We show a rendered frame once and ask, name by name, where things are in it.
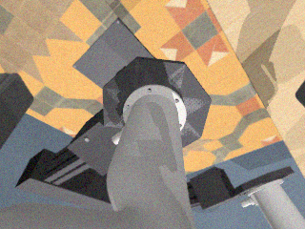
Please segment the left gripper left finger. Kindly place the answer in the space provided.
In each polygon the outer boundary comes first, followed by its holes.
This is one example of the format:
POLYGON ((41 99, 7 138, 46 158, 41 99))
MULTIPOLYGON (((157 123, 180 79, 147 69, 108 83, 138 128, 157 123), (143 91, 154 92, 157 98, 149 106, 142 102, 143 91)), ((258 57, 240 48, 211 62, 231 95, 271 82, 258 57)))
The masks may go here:
POLYGON ((0 149, 34 98, 18 73, 0 73, 0 149))

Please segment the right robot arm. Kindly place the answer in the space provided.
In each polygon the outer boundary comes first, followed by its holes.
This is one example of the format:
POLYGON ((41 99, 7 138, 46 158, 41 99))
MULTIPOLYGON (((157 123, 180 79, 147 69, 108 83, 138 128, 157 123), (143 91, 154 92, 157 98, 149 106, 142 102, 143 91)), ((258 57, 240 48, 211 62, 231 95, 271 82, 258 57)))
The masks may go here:
POLYGON ((282 182, 280 178, 253 188, 240 203, 258 205, 272 229, 305 229, 305 219, 280 186, 282 182))

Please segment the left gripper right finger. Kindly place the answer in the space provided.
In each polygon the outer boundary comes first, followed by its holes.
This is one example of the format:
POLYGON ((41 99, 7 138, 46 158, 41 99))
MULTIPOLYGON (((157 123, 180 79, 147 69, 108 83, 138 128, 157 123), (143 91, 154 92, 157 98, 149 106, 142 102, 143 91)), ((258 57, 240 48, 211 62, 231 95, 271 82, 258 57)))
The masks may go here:
POLYGON ((305 80, 300 85, 298 90, 295 92, 295 98, 302 104, 305 108, 305 80))

